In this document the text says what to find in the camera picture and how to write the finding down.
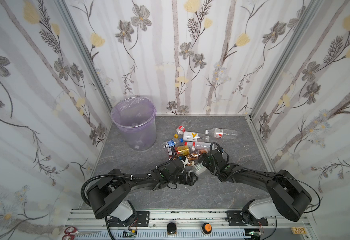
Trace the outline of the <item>clear bottle green label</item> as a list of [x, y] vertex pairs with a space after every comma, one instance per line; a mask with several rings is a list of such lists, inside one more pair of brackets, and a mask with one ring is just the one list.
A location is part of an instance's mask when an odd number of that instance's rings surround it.
[[206, 170], [207, 168], [205, 166], [203, 166], [202, 164], [197, 164], [193, 166], [192, 172], [195, 173], [197, 176], [199, 176], [202, 173], [204, 173]]

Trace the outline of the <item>clear bottle red white label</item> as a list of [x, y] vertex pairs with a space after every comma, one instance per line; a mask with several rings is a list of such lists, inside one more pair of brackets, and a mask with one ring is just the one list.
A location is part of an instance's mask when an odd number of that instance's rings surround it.
[[238, 132], [232, 129], [213, 128], [205, 130], [205, 134], [215, 139], [232, 140], [238, 137]]

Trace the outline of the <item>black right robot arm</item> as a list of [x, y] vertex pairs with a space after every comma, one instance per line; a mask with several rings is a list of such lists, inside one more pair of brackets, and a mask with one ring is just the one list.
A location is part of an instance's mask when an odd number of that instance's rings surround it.
[[266, 217], [282, 216], [298, 222], [303, 214], [315, 212], [321, 205], [321, 199], [313, 210], [307, 208], [312, 197], [303, 187], [306, 183], [295, 179], [288, 171], [262, 172], [230, 163], [230, 157], [224, 158], [224, 150], [217, 143], [210, 145], [208, 153], [198, 158], [199, 164], [207, 168], [222, 183], [249, 185], [263, 190], [269, 198], [250, 200], [241, 210], [240, 219], [245, 225], [253, 225]]

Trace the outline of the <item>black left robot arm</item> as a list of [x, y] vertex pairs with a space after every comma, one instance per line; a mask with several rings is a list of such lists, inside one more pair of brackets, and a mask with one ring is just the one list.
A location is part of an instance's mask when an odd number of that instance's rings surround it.
[[83, 202], [90, 206], [96, 219], [110, 216], [132, 191], [156, 191], [168, 185], [193, 186], [199, 180], [195, 173], [187, 172], [179, 159], [157, 166], [147, 174], [123, 174], [114, 169], [105, 175], [86, 180], [81, 187]]

